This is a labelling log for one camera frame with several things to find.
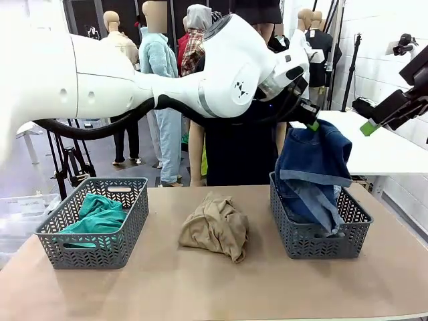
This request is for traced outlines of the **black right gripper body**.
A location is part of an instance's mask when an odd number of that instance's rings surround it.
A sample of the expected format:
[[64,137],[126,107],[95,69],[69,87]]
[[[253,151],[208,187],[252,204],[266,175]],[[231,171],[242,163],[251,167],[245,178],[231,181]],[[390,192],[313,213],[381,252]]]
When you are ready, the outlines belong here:
[[411,87],[402,93],[401,108],[427,107],[427,47],[422,48],[415,42],[403,46],[403,52],[411,54],[410,62],[399,72]]

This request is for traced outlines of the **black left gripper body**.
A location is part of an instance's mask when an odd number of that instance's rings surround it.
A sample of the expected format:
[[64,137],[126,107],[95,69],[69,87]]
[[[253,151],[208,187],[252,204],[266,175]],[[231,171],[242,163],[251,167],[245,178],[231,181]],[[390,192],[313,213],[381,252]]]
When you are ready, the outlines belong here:
[[257,123],[293,122],[310,123],[310,103],[302,97],[308,83],[297,78],[276,97],[260,102],[263,118]]

